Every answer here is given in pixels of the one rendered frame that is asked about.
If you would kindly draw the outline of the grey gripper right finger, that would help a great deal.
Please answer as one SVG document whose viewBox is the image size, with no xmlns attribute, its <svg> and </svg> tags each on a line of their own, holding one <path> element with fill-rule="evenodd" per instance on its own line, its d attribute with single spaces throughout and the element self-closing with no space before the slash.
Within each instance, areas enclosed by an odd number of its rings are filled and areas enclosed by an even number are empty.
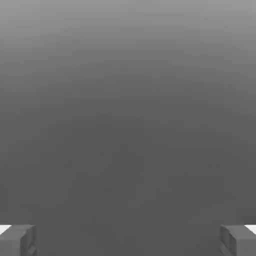
<svg viewBox="0 0 256 256">
<path fill-rule="evenodd" d="M 218 256 L 256 256 L 256 224 L 221 225 Z"/>
</svg>

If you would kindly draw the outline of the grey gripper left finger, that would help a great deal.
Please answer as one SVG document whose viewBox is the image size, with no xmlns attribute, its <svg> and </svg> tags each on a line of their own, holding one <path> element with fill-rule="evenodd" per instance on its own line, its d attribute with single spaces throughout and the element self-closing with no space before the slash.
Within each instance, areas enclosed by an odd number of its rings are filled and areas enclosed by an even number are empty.
<svg viewBox="0 0 256 256">
<path fill-rule="evenodd" d="M 0 256 L 38 256 L 37 226 L 0 224 Z"/>
</svg>

